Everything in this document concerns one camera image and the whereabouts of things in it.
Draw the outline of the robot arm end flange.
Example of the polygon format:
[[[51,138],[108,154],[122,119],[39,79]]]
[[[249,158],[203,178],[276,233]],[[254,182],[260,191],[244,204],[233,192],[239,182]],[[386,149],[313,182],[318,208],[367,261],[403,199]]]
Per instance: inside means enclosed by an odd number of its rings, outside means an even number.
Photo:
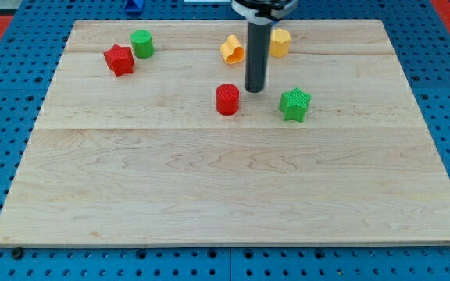
[[[232,9],[250,22],[282,20],[298,7],[298,0],[232,0]]]

